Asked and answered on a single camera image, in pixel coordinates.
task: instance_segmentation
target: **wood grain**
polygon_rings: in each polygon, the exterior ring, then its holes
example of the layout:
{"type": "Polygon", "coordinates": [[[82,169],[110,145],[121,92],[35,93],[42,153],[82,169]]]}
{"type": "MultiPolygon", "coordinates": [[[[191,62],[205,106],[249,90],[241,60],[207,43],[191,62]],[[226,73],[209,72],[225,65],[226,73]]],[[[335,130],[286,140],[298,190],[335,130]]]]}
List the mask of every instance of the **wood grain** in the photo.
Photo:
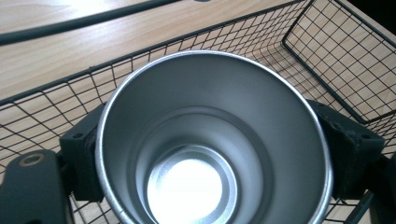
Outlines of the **wood grain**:
{"type": "Polygon", "coordinates": [[[19,31],[127,7],[148,0],[1,0],[0,33],[19,31]]]}
{"type": "MultiPolygon", "coordinates": [[[[0,98],[30,90],[165,40],[285,2],[288,1],[188,0],[73,32],[1,47],[0,98]]],[[[44,1],[42,5],[23,3],[21,7],[7,7],[10,4],[2,7],[2,20],[5,18],[5,23],[8,23],[2,29],[9,31],[16,26],[26,28],[37,15],[56,11],[53,9],[57,8],[49,1],[44,1]],[[19,15],[21,11],[33,15],[21,21],[7,16],[19,15]]],[[[70,19],[76,15],[79,15],[78,12],[74,16],[65,17],[70,19]]],[[[62,20],[49,13],[43,22],[34,21],[34,24],[62,20]]]]}

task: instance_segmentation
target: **wire mesh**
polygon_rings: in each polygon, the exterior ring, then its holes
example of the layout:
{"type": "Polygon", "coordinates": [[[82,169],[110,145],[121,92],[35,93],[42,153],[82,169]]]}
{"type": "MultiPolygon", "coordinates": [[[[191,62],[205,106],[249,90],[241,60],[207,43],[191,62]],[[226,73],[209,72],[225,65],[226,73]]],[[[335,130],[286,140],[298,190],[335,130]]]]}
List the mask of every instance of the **wire mesh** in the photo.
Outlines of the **wire mesh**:
{"type": "MultiPolygon", "coordinates": [[[[227,21],[3,100],[0,183],[7,164],[19,155],[42,148],[59,151],[59,138],[105,102],[136,68],[190,49],[227,51],[266,65],[305,98],[329,105],[357,121],[363,120],[370,130],[387,140],[384,153],[393,154],[394,45],[335,1],[310,4],[290,2],[227,21]]],[[[101,203],[77,202],[71,195],[70,200],[76,223],[119,223],[106,199],[101,203]]],[[[357,203],[332,200],[324,222],[345,222],[357,203]]]]}

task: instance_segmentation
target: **stainless steel cup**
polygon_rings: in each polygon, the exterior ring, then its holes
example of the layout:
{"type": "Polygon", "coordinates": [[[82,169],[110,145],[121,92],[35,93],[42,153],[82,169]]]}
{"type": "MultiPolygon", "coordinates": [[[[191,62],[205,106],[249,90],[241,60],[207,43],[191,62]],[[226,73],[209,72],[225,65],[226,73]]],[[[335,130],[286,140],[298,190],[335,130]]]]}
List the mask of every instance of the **stainless steel cup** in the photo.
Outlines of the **stainless steel cup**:
{"type": "Polygon", "coordinates": [[[122,82],[100,120],[96,164],[124,223],[316,223],[332,189],[300,93],[261,64],[207,50],[122,82]]]}

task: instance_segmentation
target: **black cable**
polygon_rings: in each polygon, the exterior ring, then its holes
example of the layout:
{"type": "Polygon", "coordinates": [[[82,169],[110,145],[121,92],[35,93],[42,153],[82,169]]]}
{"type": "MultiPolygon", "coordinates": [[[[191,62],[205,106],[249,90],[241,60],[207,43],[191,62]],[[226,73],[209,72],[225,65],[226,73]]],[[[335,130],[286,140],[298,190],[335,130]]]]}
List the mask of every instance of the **black cable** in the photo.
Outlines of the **black cable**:
{"type": "Polygon", "coordinates": [[[71,21],[62,21],[55,24],[11,32],[0,35],[0,46],[15,44],[22,41],[37,39],[48,35],[57,35],[63,32],[76,30],[79,28],[95,25],[104,21],[111,21],[121,17],[129,16],[138,12],[161,7],[180,0],[153,0],[128,7],[117,8],[114,10],[94,14],[91,16],[78,18],[71,21]]]}

